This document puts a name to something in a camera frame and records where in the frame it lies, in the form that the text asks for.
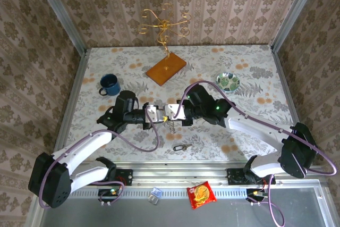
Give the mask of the aluminium table side rail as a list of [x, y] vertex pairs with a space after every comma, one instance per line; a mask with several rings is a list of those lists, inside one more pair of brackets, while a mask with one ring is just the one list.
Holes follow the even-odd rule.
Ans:
[[75, 74], [70, 96], [67, 101], [65, 113], [64, 113], [64, 116], [61, 122], [61, 126], [59, 129], [59, 133], [58, 133], [52, 154], [62, 149], [66, 145], [66, 142], [68, 140], [68, 136], [69, 136], [72, 120], [73, 120], [73, 115], [74, 115], [75, 108], [77, 105], [77, 100], [78, 100], [78, 96], [80, 93], [84, 74], [87, 69], [90, 52], [91, 52], [91, 49], [86, 49], [84, 54], [80, 58], [79, 66]]
[[309, 132], [307, 131], [307, 127], [299, 122], [299, 118], [294, 107], [292, 96], [289, 91], [288, 84], [281, 63], [279, 61], [278, 55], [273, 50], [271, 52], [273, 54], [277, 72], [286, 97], [288, 109], [293, 121], [293, 125], [288, 126], [287, 132], [288, 138], [284, 139], [284, 143], [286, 144], [283, 147], [284, 157], [288, 153], [292, 153], [296, 157], [297, 164], [301, 165], [301, 167], [304, 167], [305, 169], [308, 169], [312, 164], [313, 157], [315, 156], [315, 151], [313, 151], [312, 148], [309, 147], [309, 143], [307, 141], [304, 141], [305, 136], [303, 135], [302, 132], [307, 133]]

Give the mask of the small black circuit board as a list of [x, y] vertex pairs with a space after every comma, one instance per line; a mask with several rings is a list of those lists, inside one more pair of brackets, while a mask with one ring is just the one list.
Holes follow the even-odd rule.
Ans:
[[102, 205], [110, 205], [118, 199], [122, 191], [122, 188], [99, 189], [98, 200]]
[[250, 203], [260, 203], [265, 198], [268, 198], [268, 194], [261, 189], [246, 189], [246, 200]]

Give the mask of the aluminium rail beam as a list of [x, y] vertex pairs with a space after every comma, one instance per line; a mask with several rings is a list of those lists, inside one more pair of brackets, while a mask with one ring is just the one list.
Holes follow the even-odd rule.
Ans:
[[132, 185], [152, 184], [176, 187], [209, 181], [213, 186], [225, 186], [227, 169], [242, 168], [243, 162], [116, 162], [118, 169], [132, 169]]

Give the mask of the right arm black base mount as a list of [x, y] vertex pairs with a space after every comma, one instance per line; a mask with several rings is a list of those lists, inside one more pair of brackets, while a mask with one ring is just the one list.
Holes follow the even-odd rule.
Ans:
[[251, 171], [246, 171], [243, 168], [227, 169], [227, 180], [229, 185], [255, 185], [268, 184], [270, 175], [261, 178]]

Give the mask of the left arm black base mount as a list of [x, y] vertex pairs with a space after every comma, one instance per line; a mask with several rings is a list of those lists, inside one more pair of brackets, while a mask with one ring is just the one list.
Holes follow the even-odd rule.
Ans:
[[121, 182], [125, 186], [131, 186], [133, 180], [132, 169], [105, 169], [100, 170], [100, 175], [96, 173], [96, 179], [93, 179], [88, 185], [113, 185], [114, 182]]

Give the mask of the dark blue enamel mug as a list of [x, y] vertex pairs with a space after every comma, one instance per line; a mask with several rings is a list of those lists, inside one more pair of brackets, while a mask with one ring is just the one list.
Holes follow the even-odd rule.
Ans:
[[119, 94], [121, 87], [118, 78], [114, 74], [106, 74], [100, 80], [99, 94], [102, 96], [116, 96]]

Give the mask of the floral table cover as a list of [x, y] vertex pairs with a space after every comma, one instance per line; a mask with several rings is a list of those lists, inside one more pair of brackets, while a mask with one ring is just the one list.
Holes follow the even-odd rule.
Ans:
[[[221, 95], [213, 88], [218, 74], [230, 72], [240, 79], [239, 88], [227, 93], [228, 99], [260, 117], [278, 124], [292, 125], [286, 97], [271, 49], [267, 45], [177, 46], [171, 52], [186, 61], [186, 66], [164, 85], [159, 86], [146, 72], [164, 55], [160, 47], [93, 48], [89, 54], [80, 93], [67, 140], [71, 144], [102, 129], [97, 119], [115, 104], [115, 97], [99, 94], [100, 79], [105, 74], [117, 76], [122, 90], [134, 92], [140, 105], [158, 106], [175, 103], [185, 88], [199, 80], [215, 99]], [[272, 146], [250, 135], [196, 120], [190, 127], [175, 122], [171, 134], [167, 123], [155, 130], [128, 125], [120, 138], [95, 151], [90, 160], [103, 156], [118, 161], [246, 161], [253, 155], [272, 153]], [[173, 147], [192, 144], [186, 151]]]

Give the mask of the clear plastic small package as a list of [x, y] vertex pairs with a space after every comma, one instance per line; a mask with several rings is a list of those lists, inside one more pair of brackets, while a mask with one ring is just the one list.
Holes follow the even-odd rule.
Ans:
[[159, 188], [153, 187], [150, 195], [148, 196], [148, 202], [150, 202], [153, 205], [157, 205], [159, 200], [162, 197], [162, 191]]

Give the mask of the aluminium frame post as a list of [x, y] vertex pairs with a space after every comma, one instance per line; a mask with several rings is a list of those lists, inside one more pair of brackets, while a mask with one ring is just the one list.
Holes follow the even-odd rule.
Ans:
[[73, 46], [79, 53], [81, 57], [84, 57], [87, 47], [83, 40], [81, 39], [80, 33], [77, 31], [77, 28], [69, 16], [65, 4], [63, 4], [62, 0], [47, 0], [59, 19], [61, 25], [69, 36]]
[[286, 37], [291, 31], [294, 23], [298, 19], [306, 3], [307, 3], [307, 0], [294, 0], [293, 1], [291, 8], [287, 13], [286, 18], [283, 20], [283, 23], [271, 45], [271, 49], [273, 53], [278, 53], [279, 49], [284, 43]]

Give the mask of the perforated metal strip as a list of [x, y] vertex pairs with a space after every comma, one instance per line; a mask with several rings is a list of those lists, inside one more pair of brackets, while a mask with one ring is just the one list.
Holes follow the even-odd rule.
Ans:
[[[151, 194], [151, 188], [125, 188], [121, 199], [146, 199]], [[212, 188], [217, 199], [246, 199], [246, 188]], [[97, 199], [99, 198], [99, 189], [90, 187], [82, 188], [71, 195], [68, 199]], [[188, 198], [186, 188], [162, 188], [161, 198], [164, 199], [184, 199]]]

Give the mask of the red snack packet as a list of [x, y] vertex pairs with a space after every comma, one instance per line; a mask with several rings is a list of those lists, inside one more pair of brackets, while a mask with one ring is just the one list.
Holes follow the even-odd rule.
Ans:
[[197, 186], [187, 188], [186, 191], [188, 193], [192, 209], [197, 209], [205, 204], [217, 201], [208, 181]]

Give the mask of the grey metal panel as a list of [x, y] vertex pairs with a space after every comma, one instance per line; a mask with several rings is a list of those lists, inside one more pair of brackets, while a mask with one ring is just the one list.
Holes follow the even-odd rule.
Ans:
[[39, 227], [276, 227], [266, 205], [222, 199], [192, 209], [188, 199], [122, 199], [102, 206], [95, 199], [71, 199], [43, 214]]

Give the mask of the green leaf pattern bowl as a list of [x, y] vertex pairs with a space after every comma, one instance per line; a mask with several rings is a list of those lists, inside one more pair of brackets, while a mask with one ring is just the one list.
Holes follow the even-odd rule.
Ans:
[[240, 79], [234, 73], [223, 72], [217, 75], [216, 84], [224, 92], [233, 92], [239, 88]]

